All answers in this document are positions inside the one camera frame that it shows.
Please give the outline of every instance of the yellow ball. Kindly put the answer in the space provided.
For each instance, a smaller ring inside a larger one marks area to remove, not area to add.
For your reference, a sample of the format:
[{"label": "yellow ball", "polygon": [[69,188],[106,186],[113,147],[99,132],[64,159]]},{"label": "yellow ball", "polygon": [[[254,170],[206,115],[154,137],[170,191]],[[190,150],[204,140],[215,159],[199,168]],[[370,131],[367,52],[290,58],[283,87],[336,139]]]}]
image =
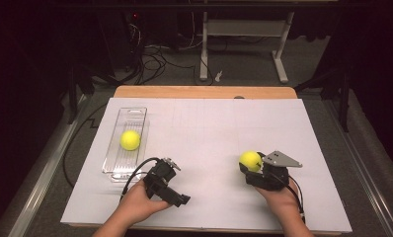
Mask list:
[{"label": "yellow ball", "polygon": [[140,135],[134,130],[127,130],[120,136],[119,144],[125,150],[135,150],[140,145]]},{"label": "yellow ball", "polygon": [[256,151],[246,151],[239,159],[239,162],[246,166],[249,171],[258,172],[262,167],[262,158]]}]

